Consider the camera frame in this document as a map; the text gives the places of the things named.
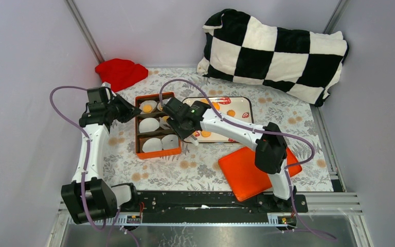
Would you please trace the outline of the metal tongs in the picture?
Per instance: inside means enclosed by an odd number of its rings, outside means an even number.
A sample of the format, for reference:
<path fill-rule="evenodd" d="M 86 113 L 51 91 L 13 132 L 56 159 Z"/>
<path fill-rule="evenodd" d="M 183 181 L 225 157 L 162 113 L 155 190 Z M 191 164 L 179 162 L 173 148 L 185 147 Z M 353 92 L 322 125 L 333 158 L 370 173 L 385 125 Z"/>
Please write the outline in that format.
<path fill-rule="evenodd" d="M 198 139 L 193 134 L 188 137 L 188 140 L 190 143 L 192 143 L 195 146 L 199 145 Z"/>

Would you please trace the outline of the white strawberry tray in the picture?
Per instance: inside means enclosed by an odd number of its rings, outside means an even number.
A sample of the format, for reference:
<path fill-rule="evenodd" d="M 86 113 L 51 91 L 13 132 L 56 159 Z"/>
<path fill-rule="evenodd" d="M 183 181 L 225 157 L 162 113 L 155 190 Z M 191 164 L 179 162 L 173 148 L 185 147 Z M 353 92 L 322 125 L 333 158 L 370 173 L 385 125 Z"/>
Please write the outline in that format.
<path fill-rule="evenodd" d="M 225 115 L 235 119 L 253 124 L 252 105 L 249 99 L 245 97 L 210 97 L 209 98 L 215 108 Z M 193 136 L 197 138 L 199 143 L 235 143 L 231 138 L 225 137 L 220 134 L 195 131 Z"/>

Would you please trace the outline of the orange cookie box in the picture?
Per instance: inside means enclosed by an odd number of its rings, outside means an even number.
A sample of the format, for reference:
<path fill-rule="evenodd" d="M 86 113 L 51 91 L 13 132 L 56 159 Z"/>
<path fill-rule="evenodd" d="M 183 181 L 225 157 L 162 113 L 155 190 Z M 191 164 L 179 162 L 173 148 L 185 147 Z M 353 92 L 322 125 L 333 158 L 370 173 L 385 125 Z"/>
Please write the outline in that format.
<path fill-rule="evenodd" d="M 144 160 L 177 155 L 181 153 L 181 141 L 170 125 L 169 116 L 163 112 L 161 103 L 174 96 L 173 92 L 142 95 L 135 98 L 141 113 L 135 117 L 135 153 Z"/>

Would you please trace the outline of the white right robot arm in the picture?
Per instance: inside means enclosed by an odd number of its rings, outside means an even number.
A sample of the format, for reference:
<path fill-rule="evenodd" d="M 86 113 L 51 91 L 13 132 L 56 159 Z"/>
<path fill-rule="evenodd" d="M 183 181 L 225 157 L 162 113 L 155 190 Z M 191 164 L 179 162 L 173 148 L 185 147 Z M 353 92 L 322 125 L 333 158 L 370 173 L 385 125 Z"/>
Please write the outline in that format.
<path fill-rule="evenodd" d="M 275 207 L 287 212 L 295 205 L 293 190 L 284 172 L 288 146 L 276 124 L 247 123 L 220 113 L 208 103 L 195 101 L 188 105 L 175 97 L 161 107 L 169 117 L 167 123 L 181 140 L 198 145 L 193 134 L 207 131 L 237 141 L 255 152 L 255 166 L 267 173 L 272 183 Z"/>

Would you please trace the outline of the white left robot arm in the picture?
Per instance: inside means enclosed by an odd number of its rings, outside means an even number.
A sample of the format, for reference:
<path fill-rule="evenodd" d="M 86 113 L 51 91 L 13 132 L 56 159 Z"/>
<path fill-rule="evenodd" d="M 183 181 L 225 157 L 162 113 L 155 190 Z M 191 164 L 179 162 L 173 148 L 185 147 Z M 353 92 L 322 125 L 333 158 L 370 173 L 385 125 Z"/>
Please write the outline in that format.
<path fill-rule="evenodd" d="M 78 122 L 73 122 L 82 135 L 81 150 L 71 182 L 61 188 L 61 197 L 76 224 L 106 221 L 121 210 L 134 211 L 139 205 L 133 183 L 109 186 L 103 179 L 103 152 L 108 144 L 110 128 L 115 121 L 126 123 L 141 110 L 111 90 L 109 83 L 87 89 L 88 102 Z"/>

